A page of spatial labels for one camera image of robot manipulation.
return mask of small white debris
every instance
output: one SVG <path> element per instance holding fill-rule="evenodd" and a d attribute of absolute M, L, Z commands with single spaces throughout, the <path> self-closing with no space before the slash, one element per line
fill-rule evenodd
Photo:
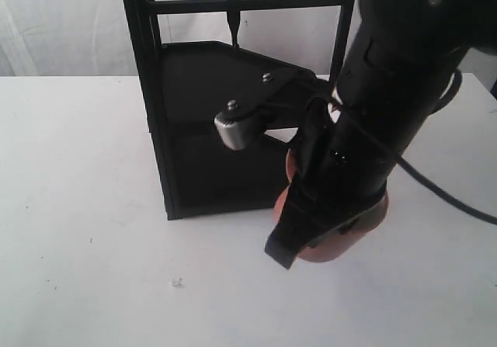
<path fill-rule="evenodd" d="M 169 285 L 172 287 L 183 287 L 183 279 L 181 277 L 178 279 L 172 279 Z"/>

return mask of robotic arm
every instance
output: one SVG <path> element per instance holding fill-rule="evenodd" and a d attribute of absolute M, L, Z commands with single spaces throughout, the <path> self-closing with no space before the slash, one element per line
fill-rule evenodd
<path fill-rule="evenodd" d="M 361 129 L 402 154 L 440 108 L 440 97 L 468 49 L 497 50 L 492 14 L 497 0 L 359 3 L 363 21 L 331 96 L 313 88 L 315 77 L 281 69 L 252 92 L 256 103 L 228 104 L 214 120 L 224 143 L 241 149 L 275 116 L 284 115 L 271 103 L 274 92 L 294 80 L 309 87 L 307 107 L 290 142 L 296 172 L 266 244 L 266 252 L 285 268 L 304 248 L 357 228 L 361 217 L 384 200 L 396 161 Z M 333 120 L 337 106 L 342 113 Z"/>

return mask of white table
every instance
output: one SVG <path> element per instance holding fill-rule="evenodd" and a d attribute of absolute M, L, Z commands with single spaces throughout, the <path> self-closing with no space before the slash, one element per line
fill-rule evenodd
<path fill-rule="evenodd" d="M 0 126 L 2 347 L 497 341 L 497 227 L 402 170 L 378 229 L 288 272 L 268 210 L 166 221 L 136 77 L 0 78 Z M 497 101 L 465 75 L 407 158 L 497 213 Z"/>

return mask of white curtain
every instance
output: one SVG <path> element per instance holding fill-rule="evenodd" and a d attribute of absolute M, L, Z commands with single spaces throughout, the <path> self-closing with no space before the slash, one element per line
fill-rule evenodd
<path fill-rule="evenodd" d="M 326 73 L 338 8 L 242 13 L 243 48 Z M 164 42 L 229 42 L 225 14 L 159 18 Z M 353 17 L 351 36 L 360 18 Z M 487 87 L 497 59 L 472 52 L 462 64 Z M 122 0 L 0 0 L 0 75 L 135 75 Z"/>

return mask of cable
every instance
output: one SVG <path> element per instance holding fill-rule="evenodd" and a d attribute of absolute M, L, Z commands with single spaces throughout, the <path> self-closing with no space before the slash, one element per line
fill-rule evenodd
<path fill-rule="evenodd" d="M 449 89 L 445 92 L 445 95 L 440 97 L 440 99 L 436 102 L 435 108 L 432 111 L 432 114 L 438 112 L 439 110 L 445 108 L 455 97 L 459 88 L 461 87 L 461 83 L 463 82 L 463 75 L 461 70 L 457 69 L 454 72 L 454 78 L 452 79 L 452 83 L 450 84 Z"/>
<path fill-rule="evenodd" d="M 388 157 L 390 157 L 392 160 L 394 160 L 395 163 L 397 163 L 397 165 L 401 166 L 404 169 L 404 171 L 406 171 L 419 184 L 421 184 L 422 186 L 424 186 L 425 188 L 427 188 L 431 192 L 435 193 L 439 198 L 441 198 L 445 202 L 449 203 L 451 206 L 455 207 L 456 209 L 463 211 L 466 214 L 468 214 L 476 219 L 483 220 L 483 221 L 486 221 L 487 223 L 497 225 L 497 217 L 494 217 L 494 216 L 489 215 L 487 213 L 484 213 L 480 210 L 477 210 L 474 207 L 471 207 L 471 206 L 467 205 L 466 203 L 462 202 L 461 200 L 457 199 L 456 197 L 452 196 L 451 194 L 449 194 L 448 192 L 446 192 L 445 190 L 440 188 L 437 184 L 435 184 L 434 182 L 432 182 L 431 180 L 426 178 L 418 170 L 416 170 L 401 155 L 399 155 L 397 152 L 391 150 L 387 145 L 385 145 L 381 141 L 379 141 L 374 135 L 372 135 L 369 132 L 367 132 L 366 130 L 364 130 L 363 127 L 360 125 L 359 121 L 357 121 L 354 118 L 354 115 L 349 111 L 348 107 L 345 107 L 343 104 L 341 104 L 338 100 L 336 100 L 332 96 L 326 96 L 326 99 L 331 99 L 332 104 L 342 114 L 345 114 L 347 116 L 347 118 L 350 120 L 350 123 L 366 139 L 368 139 L 372 144 L 374 144 L 378 148 L 380 148 Z"/>

